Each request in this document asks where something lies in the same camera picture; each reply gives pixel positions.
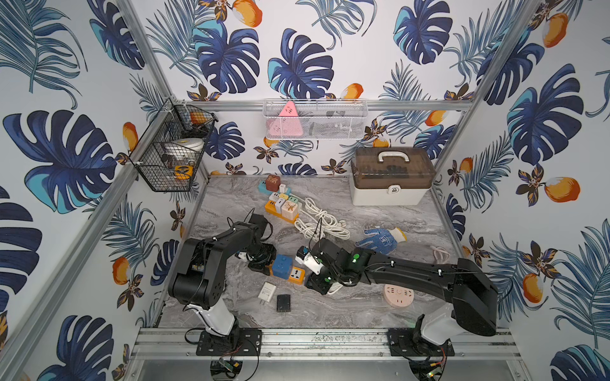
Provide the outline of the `blue cube adapter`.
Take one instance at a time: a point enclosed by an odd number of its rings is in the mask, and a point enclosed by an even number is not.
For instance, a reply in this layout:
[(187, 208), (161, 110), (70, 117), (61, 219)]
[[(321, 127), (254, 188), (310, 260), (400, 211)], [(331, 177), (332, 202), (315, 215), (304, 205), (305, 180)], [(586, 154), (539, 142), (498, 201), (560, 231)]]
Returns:
[(287, 257), (278, 254), (276, 259), (273, 261), (271, 270), (273, 276), (281, 279), (289, 279), (293, 266), (292, 257)]

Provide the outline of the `white charger plug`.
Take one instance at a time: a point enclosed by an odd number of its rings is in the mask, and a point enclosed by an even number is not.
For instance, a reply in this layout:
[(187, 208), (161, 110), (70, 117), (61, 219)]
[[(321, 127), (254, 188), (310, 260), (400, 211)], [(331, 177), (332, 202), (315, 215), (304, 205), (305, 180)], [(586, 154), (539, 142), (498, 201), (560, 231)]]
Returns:
[(264, 282), (258, 298), (262, 301), (262, 303), (269, 303), (273, 296), (276, 293), (276, 285), (270, 284), (269, 282)]

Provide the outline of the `black charger plug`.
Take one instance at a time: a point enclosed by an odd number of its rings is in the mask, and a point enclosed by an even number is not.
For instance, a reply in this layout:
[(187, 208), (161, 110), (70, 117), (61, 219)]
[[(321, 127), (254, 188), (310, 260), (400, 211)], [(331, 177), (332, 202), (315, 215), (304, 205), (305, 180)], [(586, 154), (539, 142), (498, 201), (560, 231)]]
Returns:
[(276, 297), (276, 311), (278, 313), (288, 313), (292, 310), (291, 295), (278, 295)]

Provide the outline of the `round pink power socket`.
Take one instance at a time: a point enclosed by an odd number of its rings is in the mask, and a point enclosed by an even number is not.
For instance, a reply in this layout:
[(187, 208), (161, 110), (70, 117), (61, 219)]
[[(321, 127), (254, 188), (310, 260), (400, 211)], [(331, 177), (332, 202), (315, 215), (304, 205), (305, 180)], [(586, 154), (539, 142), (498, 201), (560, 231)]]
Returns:
[(390, 284), (384, 286), (383, 296), (386, 303), (394, 308), (411, 306), (415, 300), (415, 293), (412, 289)]

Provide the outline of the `orange power strip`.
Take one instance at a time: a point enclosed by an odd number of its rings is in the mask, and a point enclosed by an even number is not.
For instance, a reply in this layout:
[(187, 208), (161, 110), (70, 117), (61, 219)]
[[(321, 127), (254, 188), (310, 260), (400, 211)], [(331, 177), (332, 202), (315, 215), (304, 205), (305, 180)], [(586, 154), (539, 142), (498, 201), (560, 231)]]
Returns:
[(302, 268), (292, 266), (289, 279), (285, 279), (292, 284), (302, 286), (305, 280), (305, 271)]

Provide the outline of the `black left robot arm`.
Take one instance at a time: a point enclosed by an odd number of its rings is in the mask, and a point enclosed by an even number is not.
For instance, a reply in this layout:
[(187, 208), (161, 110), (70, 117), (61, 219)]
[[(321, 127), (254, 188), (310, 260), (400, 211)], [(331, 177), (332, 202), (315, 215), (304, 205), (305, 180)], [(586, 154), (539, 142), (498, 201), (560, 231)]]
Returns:
[(251, 271), (271, 274), (276, 248), (267, 241), (273, 226), (260, 214), (249, 222), (235, 222), (220, 234), (184, 242), (173, 260), (168, 281), (168, 294), (178, 303), (194, 309), (206, 332), (216, 337), (228, 337), (238, 328), (235, 316), (222, 300), (227, 261), (245, 254)]

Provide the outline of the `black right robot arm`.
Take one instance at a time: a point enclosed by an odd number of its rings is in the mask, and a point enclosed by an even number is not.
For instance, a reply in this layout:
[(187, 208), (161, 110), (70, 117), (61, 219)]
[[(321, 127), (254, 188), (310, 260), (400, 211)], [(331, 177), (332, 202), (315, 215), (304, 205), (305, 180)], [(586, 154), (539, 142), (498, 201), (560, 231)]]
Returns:
[(471, 333), (497, 334), (497, 286), (475, 264), (460, 259), (455, 264), (428, 264), (388, 257), (370, 249), (351, 252), (323, 238), (296, 254), (310, 268), (306, 288), (326, 295), (335, 284), (383, 284), (420, 291), (444, 301), (416, 322), (415, 337), (440, 346), (449, 339)]

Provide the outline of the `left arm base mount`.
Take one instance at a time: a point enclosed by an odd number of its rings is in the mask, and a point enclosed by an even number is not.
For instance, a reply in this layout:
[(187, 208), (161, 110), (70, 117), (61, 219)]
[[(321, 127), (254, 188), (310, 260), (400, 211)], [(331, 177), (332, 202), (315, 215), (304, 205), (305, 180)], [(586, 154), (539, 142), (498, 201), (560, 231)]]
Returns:
[(228, 336), (203, 332), (196, 348), (199, 357), (258, 357), (263, 332), (253, 328), (236, 328)]

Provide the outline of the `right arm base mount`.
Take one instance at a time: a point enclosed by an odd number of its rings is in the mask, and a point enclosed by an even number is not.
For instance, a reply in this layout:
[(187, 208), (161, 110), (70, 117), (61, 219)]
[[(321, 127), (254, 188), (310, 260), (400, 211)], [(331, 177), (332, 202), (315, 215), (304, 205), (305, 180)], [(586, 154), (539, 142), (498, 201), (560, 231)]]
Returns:
[(454, 347), (450, 340), (443, 345), (433, 344), (419, 336), (416, 329), (389, 329), (387, 331), (389, 350), (392, 357), (454, 357)]

